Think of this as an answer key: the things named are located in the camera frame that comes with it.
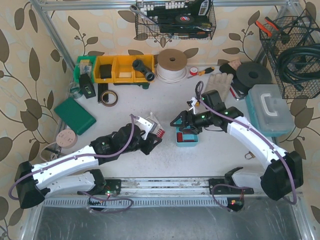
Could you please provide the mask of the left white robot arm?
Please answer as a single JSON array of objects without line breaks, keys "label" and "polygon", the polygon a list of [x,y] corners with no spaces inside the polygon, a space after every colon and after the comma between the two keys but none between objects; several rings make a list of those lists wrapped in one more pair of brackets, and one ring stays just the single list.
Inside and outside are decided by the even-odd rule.
[{"label": "left white robot arm", "polygon": [[79,192],[98,194],[106,184],[98,166],[115,161],[125,153],[141,151],[149,155],[161,142],[157,134],[128,123],[56,160],[35,165],[28,161],[21,163],[8,196],[18,201],[21,209],[29,209],[53,196]]}]

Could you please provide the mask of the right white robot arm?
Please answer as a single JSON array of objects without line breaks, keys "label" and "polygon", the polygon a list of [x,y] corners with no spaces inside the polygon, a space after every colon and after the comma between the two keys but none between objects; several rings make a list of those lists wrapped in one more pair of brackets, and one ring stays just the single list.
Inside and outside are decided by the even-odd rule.
[{"label": "right white robot arm", "polygon": [[302,157],[288,152],[262,135],[236,107],[225,107],[216,90],[196,92],[191,104],[200,102],[206,111],[196,114],[182,111],[170,126],[180,132],[198,135],[203,128],[214,125],[241,142],[260,162],[264,173],[244,172],[242,168],[231,174],[232,185],[239,189],[261,189],[270,199],[280,200],[292,193],[297,201],[296,189],[304,183]]}]

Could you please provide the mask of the large red spring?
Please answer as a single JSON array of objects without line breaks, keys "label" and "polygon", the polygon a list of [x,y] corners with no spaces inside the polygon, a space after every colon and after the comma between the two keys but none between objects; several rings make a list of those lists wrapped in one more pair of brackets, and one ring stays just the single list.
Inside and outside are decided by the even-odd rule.
[{"label": "large red spring", "polygon": [[158,138],[162,138],[162,137],[164,136],[164,134],[165,134],[165,131],[164,131],[163,129],[159,129],[159,130],[157,131],[157,133],[156,133],[156,136],[157,136]]}]

